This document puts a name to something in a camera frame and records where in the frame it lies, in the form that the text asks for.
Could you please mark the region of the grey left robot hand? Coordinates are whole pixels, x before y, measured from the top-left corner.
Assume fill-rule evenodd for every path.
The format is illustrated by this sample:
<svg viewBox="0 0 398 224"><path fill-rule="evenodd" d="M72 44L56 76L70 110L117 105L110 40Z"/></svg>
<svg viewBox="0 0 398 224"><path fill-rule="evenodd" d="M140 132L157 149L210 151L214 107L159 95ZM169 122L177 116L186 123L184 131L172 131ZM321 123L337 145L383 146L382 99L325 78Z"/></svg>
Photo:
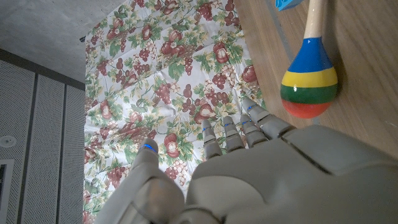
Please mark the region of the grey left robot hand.
<svg viewBox="0 0 398 224"><path fill-rule="evenodd" d="M226 154L202 122L206 160L187 192L159 169L156 142L144 140L95 222L397 222L395 158L324 126L298 129L249 98L243 106L245 139L223 120Z"/></svg>

